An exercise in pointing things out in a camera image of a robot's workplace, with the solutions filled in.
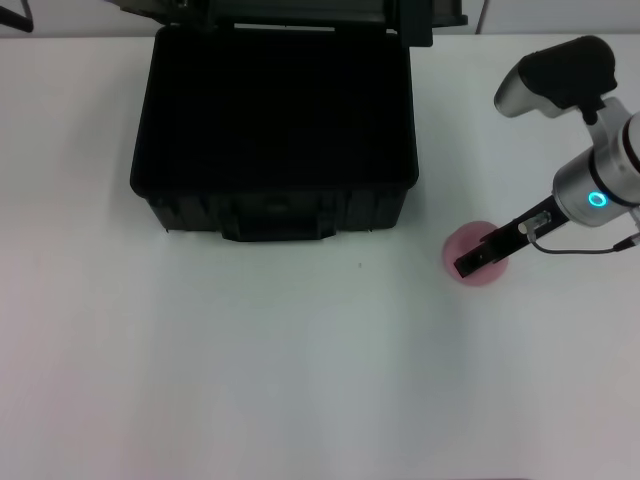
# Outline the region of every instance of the white surface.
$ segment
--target white surface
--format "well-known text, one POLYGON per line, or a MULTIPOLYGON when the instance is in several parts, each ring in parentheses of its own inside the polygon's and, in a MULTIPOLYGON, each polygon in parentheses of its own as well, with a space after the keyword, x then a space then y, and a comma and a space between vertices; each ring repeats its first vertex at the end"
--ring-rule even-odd
MULTIPOLYGON (((440 265, 457 227, 524 212, 589 145, 578 115, 492 105, 563 40, 414 51, 398 227, 276 245, 166 234, 131 192, 151 39, 0 41, 0 478, 635 478, 640 249, 527 249, 481 290, 440 265)), ((640 110, 640 37, 607 40, 640 110)))
MULTIPOLYGON (((462 0, 468 26, 436 29, 435 33, 474 33, 482 1, 462 0)), ((20 0, 0 0, 0 5, 22 12, 20 0)), ((35 23, 33 34, 0 25, 0 37, 151 36, 159 28, 155 21, 121 12, 104 0, 29 0, 29 5, 35 23)))
POLYGON ((484 33, 638 33, 638 0, 491 0, 484 33))

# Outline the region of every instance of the wall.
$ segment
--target wall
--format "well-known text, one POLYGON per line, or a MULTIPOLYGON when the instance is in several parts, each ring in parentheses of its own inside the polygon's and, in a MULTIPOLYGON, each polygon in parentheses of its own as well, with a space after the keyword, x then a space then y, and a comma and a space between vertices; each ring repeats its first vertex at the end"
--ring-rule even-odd
POLYGON ((639 0, 491 0, 484 33, 640 33, 639 0))

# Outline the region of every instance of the black case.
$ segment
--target black case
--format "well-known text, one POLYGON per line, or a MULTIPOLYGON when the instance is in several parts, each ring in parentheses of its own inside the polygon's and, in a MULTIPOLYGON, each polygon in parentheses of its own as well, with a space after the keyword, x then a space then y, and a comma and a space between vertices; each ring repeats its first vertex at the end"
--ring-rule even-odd
POLYGON ((131 187, 167 230, 235 241, 393 227, 418 178, 404 41, 363 25, 161 29, 131 187))

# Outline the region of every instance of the black cable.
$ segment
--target black cable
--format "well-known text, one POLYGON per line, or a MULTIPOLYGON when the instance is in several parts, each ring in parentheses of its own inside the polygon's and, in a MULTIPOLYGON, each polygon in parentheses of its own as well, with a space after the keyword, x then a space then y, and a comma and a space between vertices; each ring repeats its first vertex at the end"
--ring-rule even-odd
POLYGON ((536 250, 546 253, 547 255, 605 255, 607 253, 616 253, 620 250, 615 248, 607 248, 606 250, 549 250, 538 245, 535 240, 529 240, 536 250))
POLYGON ((489 11, 489 4, 491 0, 484 0, 482 4, 482 11, 480 12, 480 18, 478 19, 478 26, 476 27, 476 35, 481 35, 484 30, 484 23, 487 20, 487 12, 489 11))

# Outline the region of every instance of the cable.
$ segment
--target cable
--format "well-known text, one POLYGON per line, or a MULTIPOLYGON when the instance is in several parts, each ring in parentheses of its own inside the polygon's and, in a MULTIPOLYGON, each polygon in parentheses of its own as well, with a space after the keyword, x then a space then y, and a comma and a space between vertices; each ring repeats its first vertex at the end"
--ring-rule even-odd
POLYGON ((542 212, 535 217, 532 217, 520 224, 521 233, 524 233, 529 240, 529 243, 539 252, 546 253, 547 255, 606 255, 609 253, 617 253, 635 247, 640 243, 640 233, 631 235, 621 242, 616 243, 613 247, 604 250, 549 250, 548 248, 541 247, 538 244, 536 237, 536 229, 546 225, 550 221, 550 215, 548 212, 542 212))
POLYGON ((536 250, 546 253, 547 255, 605 255, 607 253, 616 253, 619 251, 614 248, 607 248, 606 250, 549 250, 538 245, 538 242, 535 240, 529 239, 529 242, 536 250))
POLYGON ((482 4, 482 11, 480 12, 480 18, 478 19, 478 25, 476 27, 476 35, 481 35, 484 30, 484 24, 487 20, 487 12, 489 11, 491 0, 484 0, 482 4))

